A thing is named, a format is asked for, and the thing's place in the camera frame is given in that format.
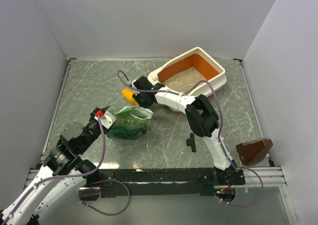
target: green bag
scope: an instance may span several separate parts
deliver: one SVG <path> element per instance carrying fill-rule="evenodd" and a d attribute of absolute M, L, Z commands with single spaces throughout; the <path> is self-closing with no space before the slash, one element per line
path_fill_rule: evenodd
<path fill-rule="evenodd" d="M 150 109 L 139 106 L 113 110 L 117 117 L 115 125 L 108 131 L 107 136 L 114 139 L 133 140 L 146 134 L 146 123 L 152 118 Z"/>

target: wall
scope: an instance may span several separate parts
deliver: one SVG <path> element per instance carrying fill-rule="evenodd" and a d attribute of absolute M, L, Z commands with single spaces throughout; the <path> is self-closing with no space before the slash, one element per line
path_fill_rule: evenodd
<path fill-rule="evenodd" d="M 0 0 L 0 209 L 40 158 L 66 59 L 33 0 Z"/>
<path fill-rule="evenodd" d="M 317 224 L 318 1 L 276 0 L 243 70 L 300 224 Z"/>
<path fill-rule="evenodd" d="M 35 0 L 66 57 L 243 59 L 275 0 Z"/>

